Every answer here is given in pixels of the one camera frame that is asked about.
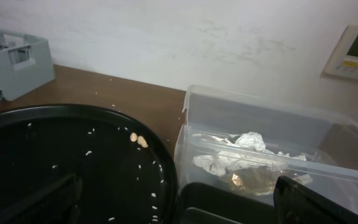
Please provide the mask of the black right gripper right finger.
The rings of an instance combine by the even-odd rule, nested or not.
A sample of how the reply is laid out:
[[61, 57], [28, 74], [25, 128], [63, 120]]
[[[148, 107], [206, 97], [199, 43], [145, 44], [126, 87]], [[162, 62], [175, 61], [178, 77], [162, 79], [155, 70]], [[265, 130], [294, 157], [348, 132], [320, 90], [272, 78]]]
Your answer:
[[286, 176], [273, 192], [279, 224], [358, 224], [358, 214]]

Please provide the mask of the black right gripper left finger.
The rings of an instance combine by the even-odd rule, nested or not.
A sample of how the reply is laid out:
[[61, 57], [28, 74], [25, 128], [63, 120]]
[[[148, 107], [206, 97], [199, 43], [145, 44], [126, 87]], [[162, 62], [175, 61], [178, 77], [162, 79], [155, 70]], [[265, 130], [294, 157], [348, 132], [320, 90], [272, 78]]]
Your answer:
[[78, 222], [83, 181], [67, 175], [0, 212], [0, 224]]

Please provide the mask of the brown gold snack wrapper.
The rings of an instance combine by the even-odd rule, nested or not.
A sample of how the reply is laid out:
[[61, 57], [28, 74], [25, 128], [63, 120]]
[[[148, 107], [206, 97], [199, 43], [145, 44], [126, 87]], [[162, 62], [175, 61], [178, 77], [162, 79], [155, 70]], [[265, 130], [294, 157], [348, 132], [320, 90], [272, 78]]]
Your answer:
[[247, 196], [270, 195], [281, 175], [299, 180], [299, 174], [282, 162], [219, 151], [214, 155], [195, 156], [197, 167], [215, 175], [230, 191]]

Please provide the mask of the white paper napkin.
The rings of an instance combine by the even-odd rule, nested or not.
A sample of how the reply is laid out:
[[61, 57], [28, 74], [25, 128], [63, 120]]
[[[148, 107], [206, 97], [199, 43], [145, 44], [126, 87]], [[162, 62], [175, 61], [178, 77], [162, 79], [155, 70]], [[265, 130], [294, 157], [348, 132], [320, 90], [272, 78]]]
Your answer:
[[[253, 157], [259, 157], [263, 159], [268, 159], [271, 161], [275, 161], [269, 158], [269, 156], [278, 156], [278, 157], [284, 157], [284, 158], [292, 158], [292, 156], [288, 153], [284, 152], [273, 152], [266, 148], [266, 144], [261, 136], [261, 134], [256, 132], [248, 132], [244, 134], [231, 134], [226, 138], [220, 137], [220, 136], [213, 136], [211, 134], [192, 134], [191, 136], [195, 138], [199, 138], [201, 141], [210, 141], [212, 144], [218, 144], [227, 146], [230, 149], [229, 150], [223, 150], [223, 149], [213, 149], [207, 154], [200, 154], [196, 156], [203, 156], [203, 155], [214, 155], [218, 153], [219, 151], [228, 151], [228, 152], [234, 152], [237, 154], [245, 154], [248, 156]], [[204, 169], [197, 167], [193, 164], [191, 160], [191, 164], [197, 169], [196, 171], [189, 171], [185, 175], [185, 180], [190, 182], [207, 182], [208, 184], [215, 184], [216, 180], [219, 180], [219, 178], [215, 175], [209, 174]], [[313, 182], [313, 178], [309, 174], [299, 174], [299, 180], [296, 180], [302, 184], [310, 184]]]

